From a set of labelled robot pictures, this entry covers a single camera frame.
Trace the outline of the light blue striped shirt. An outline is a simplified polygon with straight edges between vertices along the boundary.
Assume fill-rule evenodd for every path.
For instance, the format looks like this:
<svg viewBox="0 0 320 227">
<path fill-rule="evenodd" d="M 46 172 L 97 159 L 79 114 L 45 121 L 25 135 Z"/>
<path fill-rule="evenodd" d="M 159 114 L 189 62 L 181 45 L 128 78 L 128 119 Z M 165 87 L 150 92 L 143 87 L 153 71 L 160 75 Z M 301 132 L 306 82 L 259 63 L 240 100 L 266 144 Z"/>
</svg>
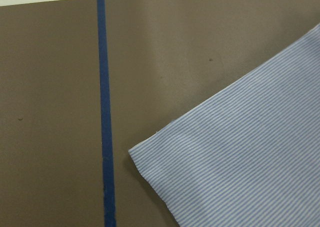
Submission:
<svg viewBox="0 0 320 227">
<path fill-rule="evenodd" d="M 129 150 L 181 227 L 320 224 L 320 28 Z"/>
</svg>

